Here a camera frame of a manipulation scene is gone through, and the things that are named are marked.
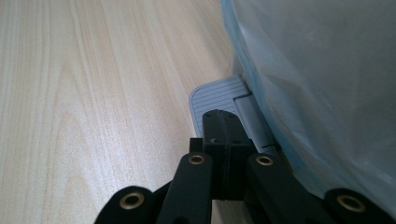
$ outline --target metal grommet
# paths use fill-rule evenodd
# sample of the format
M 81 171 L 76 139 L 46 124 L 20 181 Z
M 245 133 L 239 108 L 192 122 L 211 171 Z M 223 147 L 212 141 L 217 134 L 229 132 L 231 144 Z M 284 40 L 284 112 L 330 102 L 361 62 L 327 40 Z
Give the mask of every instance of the metal grommet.
M 267 156 L 260 156 L 256 158 L 256 162 L 260 165 L 265 165 L 265 166 L 270 166 L 274 164 L 274 161 Z
M 339 195 L 337 197 L 337 202 L 339 202 L 345 209 L 356 212 L 362 213 L 366 210 L 364 204 L 357 198 L 349 196 L 349 195 Z
M 125 210 L 131 210 L 142 205 L 143 201 L 145 201 L 145 196 L 138 192 L 134 191 L 129 194 L 124 195 L 120 200 L 121 208 Z
M 201 155 L 192 155 L 189 157 L 189 162 L 194 165 L 199 165 L 205 162 L 205 157 Z

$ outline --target gray plastic pedal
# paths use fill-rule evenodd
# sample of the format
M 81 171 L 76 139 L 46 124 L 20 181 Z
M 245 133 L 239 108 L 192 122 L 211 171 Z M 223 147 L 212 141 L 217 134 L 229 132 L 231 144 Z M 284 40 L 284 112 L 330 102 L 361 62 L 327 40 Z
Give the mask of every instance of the gray plastic pedal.
M 239 117 L 233 99 L 248 94 L 249 90 L 239 75 L 207 83 L 192 91 L 190 111 L 197 136 L 202 136 L 202 115 L 205 112 L 220 109 Z
M 198 137 L 202 136 L 202 115 L 219 109 L 239 117 L 259 152 L 276 151 L 273 137 L 262 112 L 241 76 L 235 75 L 196 88 L 190 95 L 190 111 Z

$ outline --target translucent plastic sheet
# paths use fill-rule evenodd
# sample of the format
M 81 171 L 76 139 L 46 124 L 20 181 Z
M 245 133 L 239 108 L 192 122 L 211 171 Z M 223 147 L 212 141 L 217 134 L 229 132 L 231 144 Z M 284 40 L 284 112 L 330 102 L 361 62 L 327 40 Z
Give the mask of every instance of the translucent plastic sheet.
M 296 177 L 396 218 L 396 1 L 222 0 L 247 81 Z

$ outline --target wooden floor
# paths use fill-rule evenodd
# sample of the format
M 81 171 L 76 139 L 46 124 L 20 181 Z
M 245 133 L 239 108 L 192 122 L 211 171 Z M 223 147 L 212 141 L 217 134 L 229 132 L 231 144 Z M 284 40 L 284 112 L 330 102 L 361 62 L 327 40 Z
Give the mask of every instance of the wooden floor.
M 117 190 L 168 182 L 190 92 L 232 55 L 218 0 L 0 0 L 0 223 L 93 223 Z

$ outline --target black mechanical arm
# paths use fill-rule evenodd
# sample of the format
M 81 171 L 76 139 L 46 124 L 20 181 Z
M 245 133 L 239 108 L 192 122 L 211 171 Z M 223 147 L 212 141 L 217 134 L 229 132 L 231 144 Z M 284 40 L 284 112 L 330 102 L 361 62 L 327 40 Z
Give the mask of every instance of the black mechanical arm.
M 277 154 L 257 153 L 236 115 L 213 110 L 203 123 L 171 182 L 120 190 L 95 223 L 210 223 L 212 200 L 243 201 L 251 223 L 396 223 L 358 192 L 310 194 Z

